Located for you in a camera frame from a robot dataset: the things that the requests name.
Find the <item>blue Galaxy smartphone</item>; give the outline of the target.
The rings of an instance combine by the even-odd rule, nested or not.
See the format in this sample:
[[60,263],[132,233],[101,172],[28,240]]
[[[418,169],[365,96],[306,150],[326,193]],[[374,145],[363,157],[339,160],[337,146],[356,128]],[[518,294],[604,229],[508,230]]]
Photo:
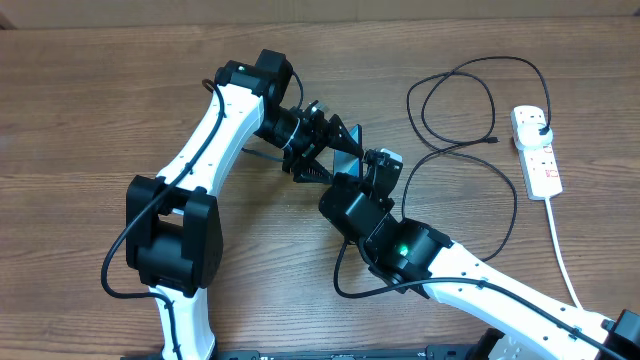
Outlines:
[[[362,126],[360,124],[356,124],[349,131],[349,134],[359,146],[362,146]],[[333,158],[333,174],[336,175],[338,173],[345,173],[361,178],[363,176],[361,159],[355,155],[335,150]]]

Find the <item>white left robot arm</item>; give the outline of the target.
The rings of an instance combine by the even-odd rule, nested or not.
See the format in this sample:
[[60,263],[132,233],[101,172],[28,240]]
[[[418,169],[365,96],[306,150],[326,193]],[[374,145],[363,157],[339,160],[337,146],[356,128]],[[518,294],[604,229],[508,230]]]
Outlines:
[[155,177],[136,176],[129,185],[126,262],[158,306],[160,359],[216,355],[207,288],[223,253],[218,197],[251,136],[280,149],[283,171],[298,183],[328,184],[340,172],[362,172],[360,125],[327,117],[318,102],[282,107],[297,78],[284,54],[267,49],[253,65],[228,62],[203,80],[211,102],[178,155]]

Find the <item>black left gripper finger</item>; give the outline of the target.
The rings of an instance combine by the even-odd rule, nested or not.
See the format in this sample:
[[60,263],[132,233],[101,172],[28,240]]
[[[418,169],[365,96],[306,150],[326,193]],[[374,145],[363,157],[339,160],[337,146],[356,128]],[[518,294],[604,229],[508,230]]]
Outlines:
[[350,135],[341,118],[334,114],[328,122],[328,141],[327,146],[331,149],[345,152],[361,159],[364,156],[364,150],[360,144]]
[[333,180],[333,175],[315,159],[296,159],[292,164],[292,172],[296,183],[331,184]]

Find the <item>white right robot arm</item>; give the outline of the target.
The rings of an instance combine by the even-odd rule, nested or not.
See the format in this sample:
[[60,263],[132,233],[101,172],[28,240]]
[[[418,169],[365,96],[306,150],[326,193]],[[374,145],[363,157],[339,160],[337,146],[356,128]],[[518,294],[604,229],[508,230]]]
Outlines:
[[412,290],[473,315],[544,359],[636,359],[639,317],[615,319],[564,304],[493,269],[432,226],[397,220],[389,194],[399,155],[369,150],[364,176],[338,172],[319,203],[321,214],[357,247],[384,282],[381,293]]

